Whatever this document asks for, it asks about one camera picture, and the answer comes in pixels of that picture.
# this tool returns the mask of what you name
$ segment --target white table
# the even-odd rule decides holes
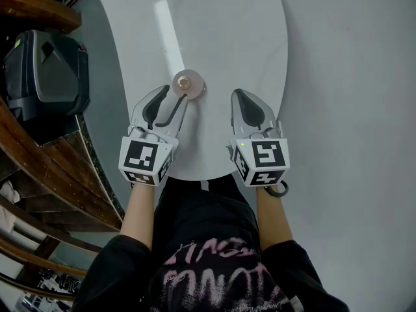
[[[232,91],[257,94],[276,115],[280,109],[287,71],[281,0],[101,2],[116,43],[130,116],[140,99],[170,84],[184,68],[196,70],[207,85],[205,95],[188,104],[169,175],[207,180],[235,171],[226,149],[232,135]],[[176,100],[171,92],[161,107],[166,115]]]

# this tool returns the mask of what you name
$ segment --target clothing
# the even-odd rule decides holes
[[[348,311],[322,288],[293,240],[259,253],[254,214],[234,196],[169,179],[155,212],[153,251],[127,236],[113,238],[73,310],[292,312],[290,300],[298,300],[305,311]]]

